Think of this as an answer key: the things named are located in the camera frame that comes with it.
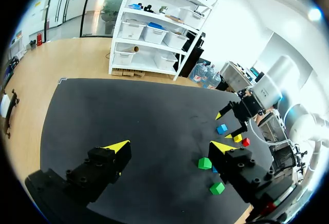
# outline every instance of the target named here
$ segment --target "white storage bin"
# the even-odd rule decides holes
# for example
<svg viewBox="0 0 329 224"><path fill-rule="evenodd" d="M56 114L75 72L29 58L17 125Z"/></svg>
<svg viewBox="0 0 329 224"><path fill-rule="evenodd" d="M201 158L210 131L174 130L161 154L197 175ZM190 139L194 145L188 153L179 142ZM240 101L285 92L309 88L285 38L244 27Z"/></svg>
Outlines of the white storage bin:
<svg viewBox="0 0 329 224"><path fill-rule="evenodd" d="M168 33L167 30L157 29L146 25L143 32L143 37L146 42L161 44L164 36Z"/></svg>
<svg viewBox="0 0 329 224"><path fill-rule="evenodd" d="M114 52L113 63L116 65L129 65L136 53L128 53L123 51Z"/></svg>
<svg viewBox="0 0 329 224"><path fill-rule="evenodd" d="M163 54L157 51L154 56L156 66L162 70L171 70L177 61L178 59L170 52L168 52L168 54Z"/></svg>
<svg viewBox="0 0 329 224"><path fill-rule="evenodd" d="M194 29L200 29L205 21L205 18L200 14L187 8L181 8L178 17L184 21L184 24L191 26Z"/></svg>
<svg viewBox="0 0 329 224"><path fill-rule="evenodd" d="M145 23L137 20L126 20L122 22L122 38L138 40L144 27Z"/></svg>
<svg viewBox="0 0 329 224"><path fill-rule="evenodd" d="M169 31L167 33L167 35L164 37L163 41L164 43L166 43L169 47L172 48L177 48L177 49L181 49L183 48L185 42L188 40L189 38L187 38L184 35L178 35L175 34L172 31Z"/></svg>

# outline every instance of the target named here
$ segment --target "ceiling light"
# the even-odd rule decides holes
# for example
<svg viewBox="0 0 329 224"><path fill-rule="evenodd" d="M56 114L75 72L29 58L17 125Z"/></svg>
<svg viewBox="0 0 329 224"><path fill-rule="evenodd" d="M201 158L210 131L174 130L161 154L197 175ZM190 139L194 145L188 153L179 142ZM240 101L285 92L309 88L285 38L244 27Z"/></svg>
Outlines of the ceiling light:
<svg viewBox="0 0 329 224"><path fill-rule="evenodd" d="M322 17L321 11L318 8L313 8L308 12L308 18L311 21L320 20Z"/></svg>

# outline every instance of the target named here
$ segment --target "yellow cube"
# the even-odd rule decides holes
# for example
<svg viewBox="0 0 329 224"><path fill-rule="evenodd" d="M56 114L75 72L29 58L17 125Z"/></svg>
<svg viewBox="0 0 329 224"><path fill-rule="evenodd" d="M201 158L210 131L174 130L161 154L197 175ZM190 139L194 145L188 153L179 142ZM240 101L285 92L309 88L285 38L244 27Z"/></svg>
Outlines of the yellow cube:
<svg viewBox="0 0 329 224"><path fill-rule="evenodd" d="M242 135L239 134L239 135L236 135L233 140L236 142L236 143L239 143L241 140L242 140Z"/></svg>

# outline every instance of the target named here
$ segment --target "red fire extinguisher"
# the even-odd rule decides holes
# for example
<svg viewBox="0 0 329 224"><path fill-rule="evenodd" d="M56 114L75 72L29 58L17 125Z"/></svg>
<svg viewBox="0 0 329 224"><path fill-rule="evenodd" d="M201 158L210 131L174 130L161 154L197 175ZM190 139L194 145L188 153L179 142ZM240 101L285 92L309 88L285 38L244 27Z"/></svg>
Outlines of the red fire extinguisher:
<svg viewBox="0 0 329 224"><path fill-rule="evenodd" d="M37 46L40 46L42 44L42 34L41 33L38 33L36 35L36 45Z"/></svg>

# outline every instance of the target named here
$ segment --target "cardboard tube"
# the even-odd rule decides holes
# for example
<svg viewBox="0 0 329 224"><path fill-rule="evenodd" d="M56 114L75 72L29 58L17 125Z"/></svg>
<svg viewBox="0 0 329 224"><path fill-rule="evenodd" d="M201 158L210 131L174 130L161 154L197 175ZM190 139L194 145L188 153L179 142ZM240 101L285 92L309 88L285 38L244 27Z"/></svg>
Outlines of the cardboard tube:
<svg viewBox="0 0 329 224"><path fill-rule="evenodd" d="M127 52L127 53L136 53L138 51L139 51L139 47L137 46L122 50L122 52Z"/></svg>

